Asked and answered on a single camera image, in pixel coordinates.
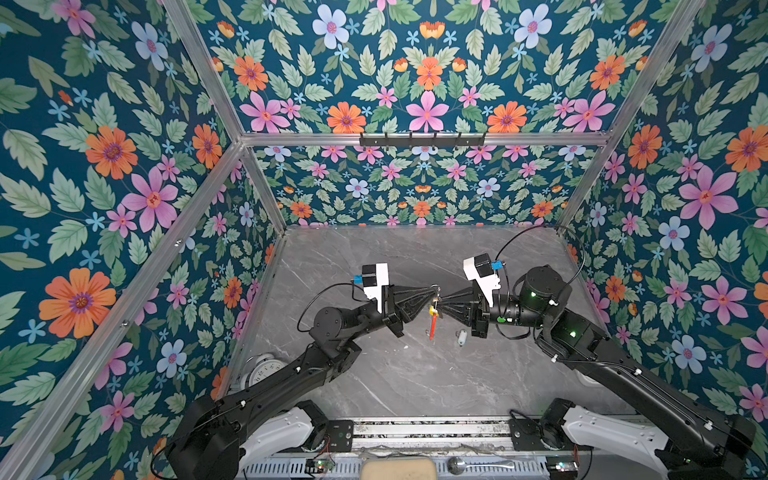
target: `clock face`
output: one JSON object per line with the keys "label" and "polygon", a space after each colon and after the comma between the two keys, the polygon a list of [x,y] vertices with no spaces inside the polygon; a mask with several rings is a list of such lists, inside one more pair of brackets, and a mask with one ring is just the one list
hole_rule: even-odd
{"label": "clock face", "polygon": [[286,364],[280,360],[272,359],[260,363],[256,366],[255,370],[250,374],[250,385],[255,385],[261,382],[266,377],[272,375],[276,371],[282,369]]}

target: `gray marble surface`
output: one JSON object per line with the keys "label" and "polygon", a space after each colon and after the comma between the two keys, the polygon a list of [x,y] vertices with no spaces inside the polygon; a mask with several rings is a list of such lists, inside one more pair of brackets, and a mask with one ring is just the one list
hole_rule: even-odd
{"label": "gray marble surface", "polygon": [[[309,334],[296,331],[307,302],[331,283],[358,275],[363,264],[387,262],[390,283],[395,285],[437,283],[443,293],[452,293],[469,285],[462,271],[465,258],[483,252],[493,257],[517,231],[514,227],[290,230],[263,318],[256,335],[246,339],[251,355],[269,352],[287,361],[299,356],[312,341]],[[574,272],[563,243],[551,229],[521,235],[502,258],[512,282],[545,263],[564,276]],[[327,292],[307,312],[304,327],[323,306],[358,305],[349,295],[349,288]],[[568,306],[587,318],[595,317],[581,284],[574,285]],[[634,412],[605,388],[583,386],[575,372],[552,363],[530,338],[506,340],[492,328],[487,339],[470,336],[459,347],[456,332],[464,328],[461,323],[439,319],[433,342],[431,323],[425,309],[406,325],[402,338],[387,329],[361,337],[357,343],[362,355],[351,370],[308,398],[331,417],[506,415],[509,408],[535,415],[554,397],[601,413]],[[524,332],[514,327],[505,331],[509,336]]]}

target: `orange flower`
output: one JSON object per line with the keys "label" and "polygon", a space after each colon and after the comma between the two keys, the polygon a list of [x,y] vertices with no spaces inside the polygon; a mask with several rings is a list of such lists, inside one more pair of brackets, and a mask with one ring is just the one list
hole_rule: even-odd
{"label": "orange flower", "polygon": [[240,295],[243,293],[243,283],[236,276],[230,278],[227,286],[224,287],[224,305],[227,308],[234,308],[237,302],[240,302]]}
{"label": "orange flower", "polygon": [[508,102],[506,108],[499,105],[494,109],[493,115],[488,117],[488,131],[492,134],[517,133],[528,121],[528,117],[523,117],[527,112],[528,110],[523,105],[518,106],[516,101]]}
{"label": "orange flower", "polygon": [[423,22],[419,25],[419,31],[424,38],[440,38],[445,33],[445,23],[443,22]]}
{"label": "orange flower", "polygon": [[266,84],[270,78],[264,73],[264,66],[260,61],[254,62],[253,57],[238,57],[235,60],[235,75],[239,75],[237,80],[253,91],[265,90]]}
{"label": "orange flower", "polygon": [[54,320],[48,331],[64,338],[74,328],[74,337],[80,339],[94,332],[94,323],[101,321],[109,313],[105,306],[114,304],[114,288],[107,288],[109,279],[102,272],[96,272],[91,278],[87,268],[73,268],[69,271],[69,281],[57,276],[45,287],[45,292],[53,296],[40,302],[40,319]]}
{"label": "orange flower", "polygon": [[271,244],[266,248],[266,255],[264,256],[264,263],[267,265],[272,261],[272,255],[275,253],[275,244]]}
{"label": "orange flower", "polygon": [[395,70],[399,72],[404,72],[408,70],[408,61],[404,58],[400,58],[398,61],[395,62]]}
{"label": "orange flower", "polygon": [[235,36],[235,27],[233,27],[232,24],[226,23],[226,22],[219,22],[216,25],[218,25],[219,31],[225,37],[232,38],[233,36]]}
{"label": "orange flower", "polygon": [[633,23],[632,26],[629,27],[629,36],[637,37],[643,32],[643,30],[645,30],[645,25],[648,25],[648,22],[645,20],[638,20],[637,22]]}
{"label": "orange flower", "polygon": [[629,147],[629,163],[643,170],[648,164],[652,164],[659,156],[656,149],[661,148],[661,137],[659,137],[659,127],[646,125],[637,132],[632,138],[632,145]]}
{"label": "orange flower", "polygon": [[546,217],[547,215],[552,213],[552,210],[554,209],[554,204],[550,201],[543,201],[539,204],[534,205],[532,212],[534,217]]}
{"label": "orange flower", "polygon": [[451,63],[451,68],[457,73],[464,71],[467,69],[467,62],[463,58],[456,57],[453,59],[453,63]]}
{"label": "orange flower", "polygon": [[424,90],[432,90],[435,85],[440,83],[442,67],[438,65],[437,58],[427,57],[422,60],[422,64],[416,69],[419,76],[416,81],[424,87]]}
{"label": "orange flower", "polygon": [[210,397],[212,399],[216,399],[219,396],[219,390],[221,390],[221,381],[224,379],[224,376],[227,374],[227,367],[223,366],[221,367],[221,370],[216,374],[216,377],[214,377],[214,382],[212,384],[213,390],[210,391]]}
{"label": "orange flower", "polygon": [[[755,298],[758,300],[768,300],[768,272],[763,273],[763,280],[766,283],[757,283],[755,285]],[[758,308],[760,312],[763,312],[763,316],[768,318],[768,301],[761,303]]]}
{"label": "orange flower", "polygon": [[293,202],[290,209],[298,218],[309,218],[312,216],[312,209],[309,205],[304,204],[304,202]]}
{"label": "orange flower", "polygon": [[612,276],[608,279],[605,285],[605,293],[608,294],[608,298],[613,302],[620,302],[624,299],[624,292],[627,291],[627,287],[624,285],[624,281],[621,278]]}
{"label": "orange flower", "polygon": [[328,126],[333,127],[334,134],[361,134],[366,118],[360,113],[357,105],[350,107],[345,101],[339,102],[338,107],[333,106],[328,110]]}
{"label": "orange flower", "polygon": [[429,204],[428,204],[428,203],[426,203],[426,202],[424,202],[424,201],[422,201],[422,202],[418,202],[418,203],[416,204],[416,206],[415,206],[415,207],[413,207],[413,213],[414,213],[414,214],[416,214],[416,215],[418,215],[418,216],[419,216],[419,217],[421,217],[421,218],[424,218],[424,217],[426,217],[427,215],[429,215],[429,209],[430,209],[430,208],[431,208],[431,207],[429,206]]}
{"label": "orange flower", "polygon": [[610,87],[619,81],[619,75],[624,73],[625,68],[624,56],[621,55],[618,58],[616,55],[611,55],[605,61],[601,61],[589,77],[592,80],[592,88],[605,90]]}
{"label": "orange flower", "polygon": [[197,159],[205,167],[211,169],[219,163],[221,157],[221,145],[219,135],[210,129],[210,125],[197,125],[194,128],[195,136],[192,137],[192,146],[197,149]]}
{"label": "orange flower", "polygon": [[96,164],[96,171],[105,177],[112,175],[115,180],[120,180],[124,174],[134,170],[131,165],[139,161],[136,156],[136,145],[130,138],[125,137],[125,132],[119,128],[112,130],[107,126],[98,128],[98,137],[88,135],[85,143],[90,147],[85,151],[85,156],[92,164]]}
{"label": "orange flower", "polygon": [[730,153],[725,156],[725,163],[733,165],[734,171],[741,172],[746,168],[748,172],[760,169],[761,161],[768,161],[768,126],[757,125],[745,128],[739,132],[739,137],[734,138],[728,144]]}

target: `metal spoon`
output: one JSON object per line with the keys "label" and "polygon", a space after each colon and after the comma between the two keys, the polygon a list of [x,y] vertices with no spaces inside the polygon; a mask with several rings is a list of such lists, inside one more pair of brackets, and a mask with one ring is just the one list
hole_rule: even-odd
{"label": "metal spoon", "polygon": [[448,471],[451,472],[453,475],[461,475],[462,473],[464,473],[464,471],[467,468],[473,468],[473,467],[499,467],[499,468],[509,468],[512,470],[516,468],[514,460],[505,460],[499,463],[488,463],[484,465],[474,465],[474,464],[468,465],[467,462],[465,462],[462,458],[459,458],[459,457],[451,457],[448,459]]}

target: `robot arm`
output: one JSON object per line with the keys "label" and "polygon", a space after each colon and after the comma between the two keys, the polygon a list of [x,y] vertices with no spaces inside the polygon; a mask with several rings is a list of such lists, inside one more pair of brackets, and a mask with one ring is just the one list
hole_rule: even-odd
{"label": "robot arm", "polygon": [[[475,257],[473,263],[485,261],[490,263],[487,254]],[[496,277],[494,282],[498,279],[495,272],[488,275]],[[530,269],[518,283],[522,283],[519,296],[494,290],[489,297],[473,279],[471,288],[441,298],[442,310],[482,338],[491,323],[541,328],[535,341],[553,362],[598,381],[657,427],[653,440],[641,442],[648,437],[641,433],[650,431],[585,415],[581,407],[565,408],[566,401],[556,400],[544,416],[543,426],[550,435],[556,436],[561,429],[575,443],[586,442],[636,459],[673,480],[743,477],[744,459],[756,431],[752,423],[693,401],[632,359],[599,326],[565,308],[571,287],[550,266]],[[620,439],[624,442],[617,445]]]}

